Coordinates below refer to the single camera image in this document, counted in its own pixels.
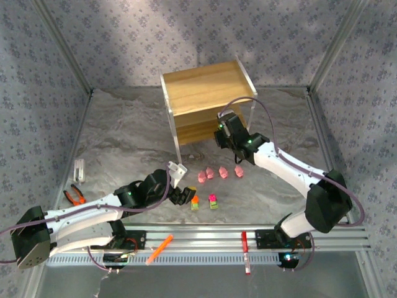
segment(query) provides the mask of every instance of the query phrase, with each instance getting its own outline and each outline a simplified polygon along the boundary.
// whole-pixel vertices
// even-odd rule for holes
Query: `orange-handled pliers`
[[[73,190],[76,192],[76,194],[79,195],[79,202],[75,201],[72,196],[70,195],[70,193],[68,191],[63,191],[63,194],[65,195],[65,197],[68,199],[68,201],[70,203],[72,203],[74,206],[78,206],[81,204],[84,204],[86,201],[86,198],[83,196],[82,192],[80,191],[80,189],[78,189],[77,186],[75,186],[74,184],[70,185],[71,188],[73,188]]]

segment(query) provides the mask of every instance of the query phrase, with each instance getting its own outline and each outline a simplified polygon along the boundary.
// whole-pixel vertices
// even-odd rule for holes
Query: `white bracket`
[[[171,176],[171,186],[176,188],[178,186],[179,181],[185,176],[187,173],[187,168],[182,166],[181,164],[176,164],[170,161],[168,163],[169,175]]]
[[[73,181],[76,183],[83,183],[86,180],[85,172],[86,162],[84,159],[74,161]]]

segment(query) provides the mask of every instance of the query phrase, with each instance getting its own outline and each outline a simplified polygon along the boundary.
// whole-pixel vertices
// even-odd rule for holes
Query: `wooden box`
[[[241,96],[257,97],[255,87],[238,59],[165,73],[160,77],[179,163],[182,163],[180,145],[214,138],[218,127],[216,116],[227,103]],[[230,107],[245,125],[239,105],[249,101],[242,99]]]

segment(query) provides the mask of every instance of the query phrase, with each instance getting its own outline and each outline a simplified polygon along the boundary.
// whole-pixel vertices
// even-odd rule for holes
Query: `orange pen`
[[[159,254],[161,254],[161,252],[165,249],[165,247],[167,247],[167,245],[172,241],[172,239],[174,239],[173,235],[168,236],[167,239],[165,239],[164,242],[160,244],[157,250],[155,250],[154,253],[152,253],[152,255],[146,260],[145,264],[149,265],[151,262],[153,262],[153,260],[157,258]]]

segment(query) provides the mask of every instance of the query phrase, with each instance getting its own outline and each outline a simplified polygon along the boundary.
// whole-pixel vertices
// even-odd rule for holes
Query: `pink eraser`
[[[210,194],[210,195],[208,196],[208,200],[209,200],[210,202],[216,202],[216,195],[215,195],[215,194]]]
[[[239,178],[241,178],[241,177],[244,176],[244,170],[243,170],[243,168],[240,167],[240,166],[236,166],[236,167],[234,168],[234,172],[236,173],[237,177],[239,177]]]
[[[199,174],[197,175],[197,179],[200,183],[204,183],[205,180],[207,179],[205,172],[204,171],[200,171]]]
[[[208,179],[213,179],[213,177],[214,177],[214,172],[213,172],[213,170],[211,169],[211,168],[207,168],[206,170],[205,170],[205,174],[207,174],[207,178]]]
[[[223,179],[227,178],[228,175],[229,175],[228,170],[221,166],[221,167],[219,168],[219,175],[221,175],[221,177],[222,177]]]

